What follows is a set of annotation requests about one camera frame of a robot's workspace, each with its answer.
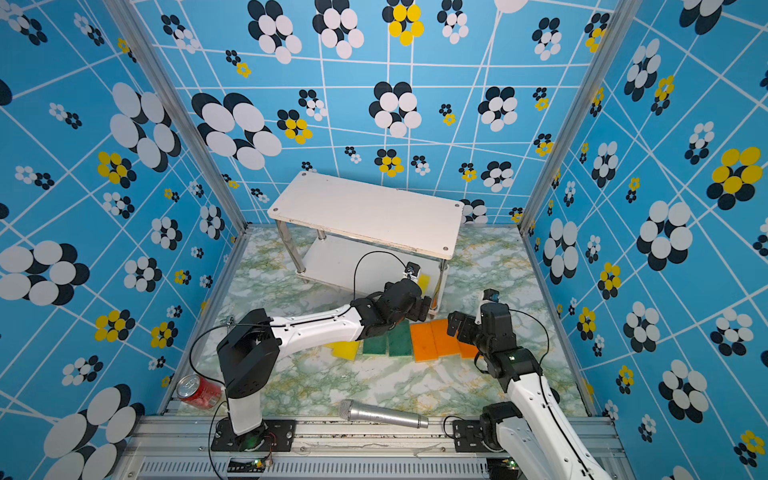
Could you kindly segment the yellow sponge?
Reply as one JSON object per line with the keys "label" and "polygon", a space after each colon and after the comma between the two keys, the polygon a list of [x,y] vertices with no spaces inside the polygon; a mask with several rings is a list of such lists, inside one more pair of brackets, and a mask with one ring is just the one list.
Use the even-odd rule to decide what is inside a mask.
{"label": "yellow sponge", "polygon": [[334,342],[327,344],[327,347],[331,349],[331,355],[333,357],[354,361],[357,357],[360,343],[357,341]]}
{"label": "yellow sponge", "polygon": [[427,274],[421,274],[418,277],[417,284],[420,287],[423,295],[426,295],[428,293],[430,282],[431,282],[431,277]]}

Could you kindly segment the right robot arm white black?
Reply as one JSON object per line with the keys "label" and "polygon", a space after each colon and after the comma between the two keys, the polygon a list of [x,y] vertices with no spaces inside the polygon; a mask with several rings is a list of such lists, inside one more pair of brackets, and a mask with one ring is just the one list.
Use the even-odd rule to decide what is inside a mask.
{"label": "right robot arm white black", "polygon": [[486,301],[477,317],[458,311],[448,316],[447,334],[478,349],[483,371],[507,395],[483,409],[483,441],[507,452],[528,479],[609,479],[561,410],[540,361],[518,344],[514,313],[504,303]]}

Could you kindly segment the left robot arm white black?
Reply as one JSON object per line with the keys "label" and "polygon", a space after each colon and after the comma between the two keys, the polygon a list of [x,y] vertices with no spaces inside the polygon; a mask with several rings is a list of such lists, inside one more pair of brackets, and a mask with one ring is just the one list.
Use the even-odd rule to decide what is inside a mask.
{"label": "left robot arm white black", "polygon": [[260,391],[276,363],[297,352],[331,343],[382,336],[405,320],[424,321],[432,298],[409,278],[333,310],[298,317],[250,311],[217,345],[233,433],[262,428]]}

